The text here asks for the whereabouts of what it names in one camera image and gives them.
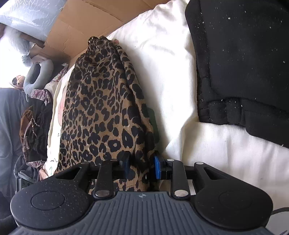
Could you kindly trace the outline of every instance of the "round black pad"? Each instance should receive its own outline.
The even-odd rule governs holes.
[[[197,193],[195,207],[203,218],[219,227],[249,230],[266,225],[273,203],[261,189],[221,179]]]
[[[32,229],[57,229],[85,214],[88,195],[73,180],[48,179],[20,190],[12,198],[11,212],[18,224]]]

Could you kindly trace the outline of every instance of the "bubble wrap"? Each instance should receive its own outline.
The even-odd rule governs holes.
[[[0,23],[45,41],[66,0],[9,0],[0,8]]]

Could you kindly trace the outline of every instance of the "white sheet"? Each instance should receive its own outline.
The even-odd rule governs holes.
[[[288,206],[289,149],[237,126],[198,122],[195,54],[184,15],[187,3],[172,0],[158,5],[108,36],[118,39],[128,54],[147,106],[154,110],[158,149],[165,157],[186,165],[203,161],[265,190],[275,209]],[[59,149],[59,140],[54,139],[50,149]]]

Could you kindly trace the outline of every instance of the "blue clip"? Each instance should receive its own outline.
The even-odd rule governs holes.
[[[161,179],[160,161],[157,156],[155,156],[155,177]]]

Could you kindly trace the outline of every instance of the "leopard print bag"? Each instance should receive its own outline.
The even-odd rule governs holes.
[[[136,164],[114,189],[146,191],[154,149],[144,95],[127,54],[104,36],[91,37],[67,86],[56,172],[84,161],[100,165],[130,151]]]

